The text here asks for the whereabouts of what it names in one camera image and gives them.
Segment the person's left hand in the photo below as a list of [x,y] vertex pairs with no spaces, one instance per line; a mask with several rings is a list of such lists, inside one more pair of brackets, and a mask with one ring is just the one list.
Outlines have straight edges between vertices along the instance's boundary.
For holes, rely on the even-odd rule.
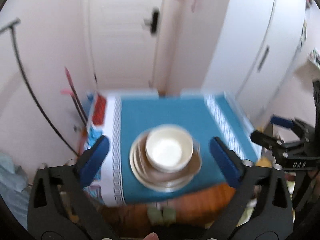
[[159,240],[158,235],[155,232],[148,234],[143,240]]

